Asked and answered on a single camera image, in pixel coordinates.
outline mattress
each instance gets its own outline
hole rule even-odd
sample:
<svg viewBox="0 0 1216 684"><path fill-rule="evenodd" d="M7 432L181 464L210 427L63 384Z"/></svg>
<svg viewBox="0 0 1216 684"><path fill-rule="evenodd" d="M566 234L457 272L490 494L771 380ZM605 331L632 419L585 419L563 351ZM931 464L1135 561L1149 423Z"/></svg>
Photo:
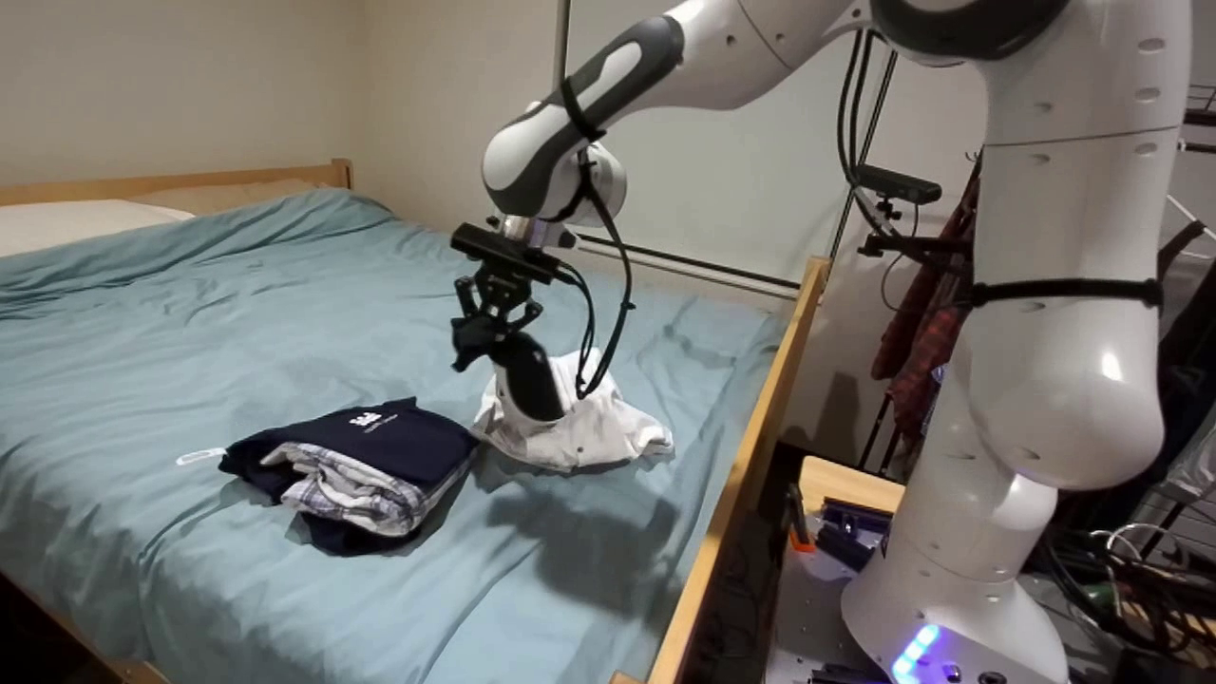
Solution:
<svg viewBox="0 0 1216 684"><path fill-rule="evenodd" d="M609 682L644 674L777 319L638 290L613 375L676 454L542 476L482 454L386 555L335 559L214 447L414 397L471 423L439 231L316 189L0 260L0 571L104 652L172 682ZM620 281L590 272L601 313ZM552 355L573 290L535 293Z"/></svg>

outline bed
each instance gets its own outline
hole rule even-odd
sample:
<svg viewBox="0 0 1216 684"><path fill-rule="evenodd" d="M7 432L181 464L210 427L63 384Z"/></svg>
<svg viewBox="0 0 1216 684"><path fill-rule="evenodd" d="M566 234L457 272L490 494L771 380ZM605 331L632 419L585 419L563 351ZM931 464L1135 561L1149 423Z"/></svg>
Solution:
<svg viewBox="0 0 1216 684"><path fill-rule="evenodd" d="M613 375L672 455L542 476L485 454L420 536L335 559L214 455L406 397L467 427L490 373L448 367L471 264L354 193L347 162L0 189L86 196L190 215L0 260L0 574L81 641L167 682L679 682L819 264L777 314L638 290ZM590 286L613 313L620 281ZM541 299L535 333L573 351L577 293Z"/></svg>

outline white towel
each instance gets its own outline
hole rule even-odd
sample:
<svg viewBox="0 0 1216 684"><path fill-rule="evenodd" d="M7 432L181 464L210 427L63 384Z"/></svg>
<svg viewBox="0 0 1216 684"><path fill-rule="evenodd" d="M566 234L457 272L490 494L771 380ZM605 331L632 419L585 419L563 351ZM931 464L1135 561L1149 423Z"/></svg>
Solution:
<svg viewBox="0 0 1216 684"><path fill-rule="evenodd" d="M490 440L503 455L542 473L577 473L672 454L672 428L622 403L613 375L605 375L592 397L577 399L577 355L552 359L548 366L566 409L557 423L533 423L508 399L503 367L495 367L471 432Z"/></svg>

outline white robotic arm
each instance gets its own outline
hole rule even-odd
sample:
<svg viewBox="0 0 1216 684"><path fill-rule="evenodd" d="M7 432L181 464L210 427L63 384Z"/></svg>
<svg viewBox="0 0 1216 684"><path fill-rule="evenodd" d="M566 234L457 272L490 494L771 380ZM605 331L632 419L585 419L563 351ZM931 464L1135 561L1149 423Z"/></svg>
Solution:
<svg viewBox="0 0 1216 684"><path fill-rule="evenodd" d="M1161 440L1156 234L1190 79L1190 0L689 0L632 25L485 150L514 223L615 212L605 124L742 108L841 32L986 79L971 314L885 547L842 625L894 682L1066 682L1013 582L1056 487L1133 479Z"/></svg>

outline teal bedsheet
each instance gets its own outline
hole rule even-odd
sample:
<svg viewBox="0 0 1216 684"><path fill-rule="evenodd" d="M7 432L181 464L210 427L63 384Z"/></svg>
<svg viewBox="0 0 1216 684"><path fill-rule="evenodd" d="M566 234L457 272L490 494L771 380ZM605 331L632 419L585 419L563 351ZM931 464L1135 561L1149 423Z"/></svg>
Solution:
<svg viewBox="0 0 1216 684"><path fill-rule="evenodd" d="M419 397L471 423L453 373L443 234L324 189L0 260L0 571L98 649L172 682L609 682L644 674L771 362L762 313L638 290L613 375L672 459L541 476L478 455L424 536L316 551L205 447ZM590 276L601 313L620 281ZM582 299L541 293L573 351Z"/></svg>

